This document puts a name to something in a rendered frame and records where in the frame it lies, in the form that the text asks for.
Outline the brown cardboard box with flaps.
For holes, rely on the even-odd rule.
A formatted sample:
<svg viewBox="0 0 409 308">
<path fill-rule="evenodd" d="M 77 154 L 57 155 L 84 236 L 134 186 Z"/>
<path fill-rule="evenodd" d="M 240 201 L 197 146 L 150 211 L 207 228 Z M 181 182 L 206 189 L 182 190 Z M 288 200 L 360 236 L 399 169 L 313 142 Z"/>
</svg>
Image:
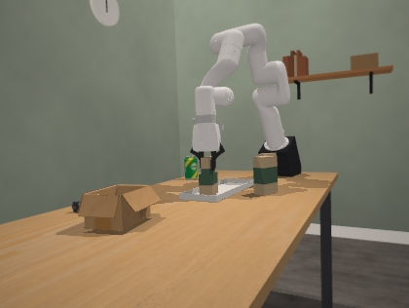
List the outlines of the brown cardboard box with flaps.
<svg viewBox="0 0 409 308">
<path fill-rule="evenodd" d="M 124 231 L 149 217 L 150 206 L 160 201 L 150 185 L 118 184 L 83 194 L 77 214 L 85 217 L 85 229 Z"/>
</svg>

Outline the green drink can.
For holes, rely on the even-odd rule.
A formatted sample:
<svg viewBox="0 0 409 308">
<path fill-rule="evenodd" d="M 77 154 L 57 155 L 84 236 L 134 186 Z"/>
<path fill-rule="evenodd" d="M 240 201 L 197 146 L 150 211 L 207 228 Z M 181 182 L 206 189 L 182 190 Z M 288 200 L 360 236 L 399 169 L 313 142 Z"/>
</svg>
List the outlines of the green drink can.
<svg viewBox="0 0 409 308">
<path fill-rule="evenodd" d="M 190 156 L 187 156 L 190 157 Z M 195 180 L 198 178 L 198 163 L 196 156 L 191 156 L 187 158 L 185 156 L 184 165 L 185 165 L 185 178 L 187 180 Z"/>
</svg>

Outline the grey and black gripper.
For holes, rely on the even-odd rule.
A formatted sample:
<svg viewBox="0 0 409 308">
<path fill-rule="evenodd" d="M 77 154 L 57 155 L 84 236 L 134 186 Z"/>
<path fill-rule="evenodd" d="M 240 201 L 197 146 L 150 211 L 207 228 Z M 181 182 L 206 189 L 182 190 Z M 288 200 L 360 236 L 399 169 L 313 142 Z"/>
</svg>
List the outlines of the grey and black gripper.
<svg viewBox="0 0 409 308">
<path fill-rule="evenodd" d="M 199 158 L 200 167 L 201 158 L 204 156 L 204 152 L 211 152 L 210 169 L 214 171 L 216 168 L 217 157 L 225 152 L 225 149 L 221 144 L 221 136 L 218 124 L 197 123 L 196 125 L 194 125 L 192 145 L 193 147 L 190 152 Z M 220 151 L 216 153 L 217 150 Z"/>
</svg>

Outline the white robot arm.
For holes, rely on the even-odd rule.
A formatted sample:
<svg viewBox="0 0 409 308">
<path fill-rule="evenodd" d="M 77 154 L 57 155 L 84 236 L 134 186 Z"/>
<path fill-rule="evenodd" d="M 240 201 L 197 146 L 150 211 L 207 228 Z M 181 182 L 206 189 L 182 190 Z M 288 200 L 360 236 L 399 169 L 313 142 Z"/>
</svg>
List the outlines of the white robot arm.
<svg viewBox="0 0 409 308">
<path fill-rule="evenodd" d="M 277 84 L 256 89 L 252 99 L 266 138 L 265 148 L 270 151 L 281 150 L 289 143 L 284 130 L 281 130 L 282 124 L 276 108 L 290 102 L 285 65 L 281 61 L 267 61 L 266 32 L 261 24 L 253 23 L 228 30 L 214 34 L 210 40 L 211 51 L 219 56 L 201 86 L 195 89 L 196 116 L 193 122 L 216 123 L 216 108 L 233 102 L 234 94 L 229 88 L 216 86 L 237 70 L 242 47 L 249 46 L 247 59 L 253 83 Z M 224 124 L 216 124 L 219 131 L 224 131 Z"/>
</svg>

